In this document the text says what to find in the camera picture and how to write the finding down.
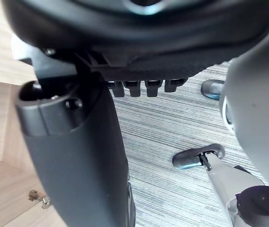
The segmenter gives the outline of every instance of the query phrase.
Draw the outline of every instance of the metal bracket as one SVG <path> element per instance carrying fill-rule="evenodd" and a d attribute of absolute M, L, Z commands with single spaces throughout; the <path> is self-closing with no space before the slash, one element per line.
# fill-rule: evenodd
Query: metal bracket
<path fill-rule="evenodd" d="M 52 205 L 49 197 L 47 197 L 46 195 L 43 195 L 42 193 L 40 193 L 36 190 L 31 190 L 29 192 L 28 200 L 30 200 L 32 202 L 42 201 L 43 202 L 42 208 L 45 210 L 48 209 Z"/>

